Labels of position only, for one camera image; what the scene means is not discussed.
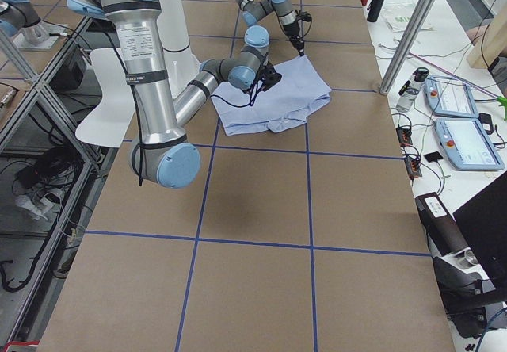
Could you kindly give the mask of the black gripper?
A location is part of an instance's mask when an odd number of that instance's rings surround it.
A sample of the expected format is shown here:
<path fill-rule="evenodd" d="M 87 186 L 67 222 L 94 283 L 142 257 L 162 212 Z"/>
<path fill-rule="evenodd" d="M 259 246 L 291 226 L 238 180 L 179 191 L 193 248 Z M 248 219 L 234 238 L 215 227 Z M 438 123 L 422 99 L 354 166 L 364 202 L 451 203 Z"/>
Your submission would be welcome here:
<path fill-rule="evenodd" d="M 300 27 L 298 21 L 283 25 L 284 34 L 295 49 L 298 49 L 300 56 L 305 55 L 303 38 L 300 36 Z"/>
<path fill-rule="evenodd" d="M 265 68 L 260 74 L 260 91 L 267 91 L 282 79 L 282 74 L 274 68 Z"/>

